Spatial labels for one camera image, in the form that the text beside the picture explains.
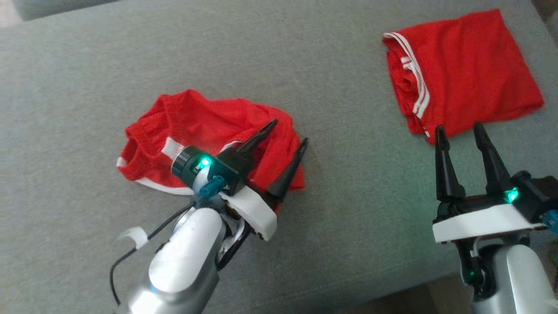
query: gray fabric surface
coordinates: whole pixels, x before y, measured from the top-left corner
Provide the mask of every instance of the gray fabric surface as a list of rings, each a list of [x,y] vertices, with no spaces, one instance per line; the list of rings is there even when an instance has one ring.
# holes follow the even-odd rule
[[[511,172],[557,175],[558,50],[528,1],[136,0],[3,30],[7,312],[114,309],[109,267],[132,247],[118,234],[149,232],[185,203],[118,173],[123,130],[186,88],[282,108],[311,141],[307,188],[269,243],[245,242],[206,313],[325,312],[455,272],[455,249],[431,233],[434,150],[407,129],[381,38],[494,7],[547,104],[485,127]],[[472,133],[451,144],[460,180],[481,193]],[[117,269],[122,297],[168,234]]]
[[[548,27],[550,35],[552,36],[552,39],[554,39],[554,43],[558,45],[558,11],[555,11],[554,14],[546,21],[546,27]]]

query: black cable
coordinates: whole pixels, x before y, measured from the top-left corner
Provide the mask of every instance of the black cable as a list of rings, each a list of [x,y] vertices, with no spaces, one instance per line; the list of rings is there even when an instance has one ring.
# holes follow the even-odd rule
[[[192,206],[195,205],[196,205],[195,202],[191,202],[186,207],[175,212],[172,216],[170,216],[167,220],[165,220],[165,222],[163,222],[157,229],[155,229],[155,231],[149,234],[147,236],[147,240],[151,240],[154,236],[157,235],[157,233],[161,232],[161,230],[163,230],[168,224],[170,224],[171,221],[173,221],[178,216],[185,213],[187,210],[189,210],[190,208],[192,208]],[[116,268],[116,266],[118,266],[118,264],[120,264],[123,260],[129,258],[130,255],[134,254],[136,251],[137,251],[136,248],[131,249],[128,253],[122,255],[122,257],[119,258],[116,262],[114,262],[114,264],[112,264],[112,266],[110,267],[110,290],[112,291],[112,296],[114,297],[114,300],[116,301],[117,305],[120,305],[120,299],[118,298],[118,295],[116,294],[116,289],[114,287],[114,269]]]
[[[114,300],[116,301],[117,305],[120,305],[120,299],[118,298],[118,295],[116,294],[116,289],[114,287],[114,269],[116,268],[116,266],[118,266],[118,264],[120,264],[123,260],[127,259],[130,257],[130,255],[134,254],[137,251],[136,248],[133,248],[130,250],[130,252],[122,255],[121,258],[119,258],[114,264],[112,264],[112,266],[110,267],[110,290],[112,291],[112,296],[114,297]]]

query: white tape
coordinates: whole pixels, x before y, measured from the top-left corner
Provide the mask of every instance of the white tape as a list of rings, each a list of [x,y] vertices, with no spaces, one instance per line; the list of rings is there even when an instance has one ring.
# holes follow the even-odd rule
[[[142,227],[134,227],[130,228],[118,236],[117,240],[120,240],[124,237],[131,237],[134,242],[136,242],[136,249],[139,250],[142,246],[147,243],[147,233],[142,229]]]

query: blue connector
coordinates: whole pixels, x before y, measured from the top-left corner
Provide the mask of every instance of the blue connector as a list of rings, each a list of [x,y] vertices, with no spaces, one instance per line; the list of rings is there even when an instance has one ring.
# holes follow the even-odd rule
[[[542,218],[542,223],[544,223],[550,231],[558,235],[558,210],[548,211]]]
[[[219,193],[226,186],[227,181],[225,181],[225,178],[220,175],[216,175],[200,189],[200,195],[206,199],[211,198],[217,195],[217,193]]]

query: couch cushion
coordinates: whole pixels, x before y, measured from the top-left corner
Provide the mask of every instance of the couch cushion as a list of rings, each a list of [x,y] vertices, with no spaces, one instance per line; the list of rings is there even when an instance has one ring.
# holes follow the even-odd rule
[[[485,127],[510,172],[556,175],[558,50],[527,1],[135,0],[4,30],[8,312],[114,309],[109,268],[132,247],[118,234],[150,232],[185,203],[119,174],[123,130],[187,88],[281,108],[311,141],[307,188],[287,197],[270,242],[244,243],[207,313],[319,311],[456,272],[455,249],[431,232],[434,149],[407,129],[381,39],[495,7],[547,104]],[[462,184],[482,193],[472,133],[451,144]],[[117,269],[121,297],[169,232]]]

